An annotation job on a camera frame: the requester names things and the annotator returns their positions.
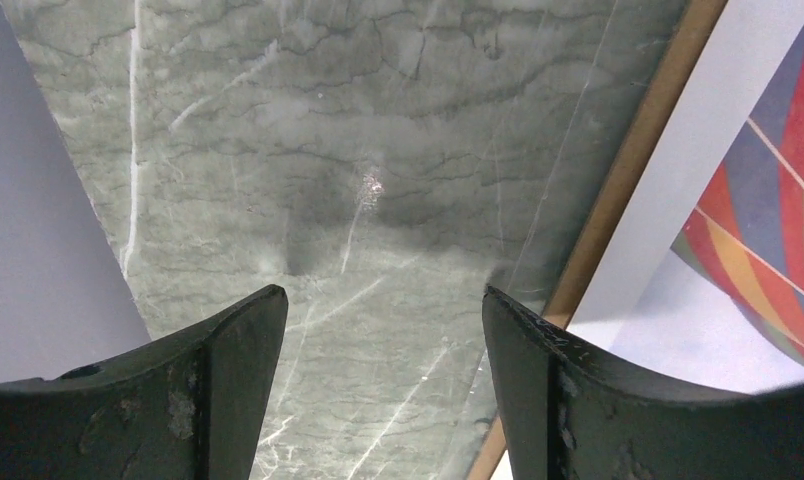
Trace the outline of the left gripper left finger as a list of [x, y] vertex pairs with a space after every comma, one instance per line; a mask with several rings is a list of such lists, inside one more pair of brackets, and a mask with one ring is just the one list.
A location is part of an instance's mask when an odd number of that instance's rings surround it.
[[45, 380], [0, 383], [0, 479], [246, 479], [288, 313], [269, 285]]

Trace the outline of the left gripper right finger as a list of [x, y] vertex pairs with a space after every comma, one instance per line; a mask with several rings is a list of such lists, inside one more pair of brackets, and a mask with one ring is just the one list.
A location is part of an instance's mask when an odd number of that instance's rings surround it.
[[804, 479], [804, 383], [748, 395], [679, 380], [491, 286], [482, 321], [518, 479]]

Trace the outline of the hot air balloon photo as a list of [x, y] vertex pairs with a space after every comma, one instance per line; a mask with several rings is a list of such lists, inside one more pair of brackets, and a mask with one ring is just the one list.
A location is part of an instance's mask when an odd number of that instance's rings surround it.
[[804, 383], [804, 1], [730, 1], [569, 327], [755, 395]]

